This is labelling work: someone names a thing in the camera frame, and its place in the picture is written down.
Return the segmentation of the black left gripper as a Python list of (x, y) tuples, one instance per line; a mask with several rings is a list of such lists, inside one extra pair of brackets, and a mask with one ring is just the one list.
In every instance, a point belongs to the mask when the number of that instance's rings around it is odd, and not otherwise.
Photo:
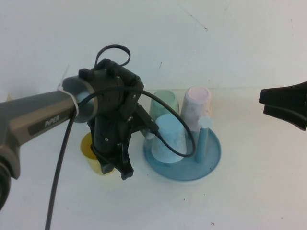
[(126, 120), (97, 116), (90, 120), (92, 150), (97, 157), (102, 174), (117, 168), (121, 179), (133, 176), (128, 147), (132, 134), (133, 117)]

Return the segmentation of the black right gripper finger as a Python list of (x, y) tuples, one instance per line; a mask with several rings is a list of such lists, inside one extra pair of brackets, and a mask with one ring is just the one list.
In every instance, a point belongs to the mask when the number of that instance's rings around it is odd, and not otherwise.
[(271, 117), (288, 122), (297, 128), (306, 131), (307, 129), (307, 116), (297, 112), (293, 112), (288, 109), (282, 109), (280, 107), (265, 105), (263, 113)]
[(297, 85), (262, 89), (259, 103), (264, 105), (303, 105), (307, 101), (307, 82)]

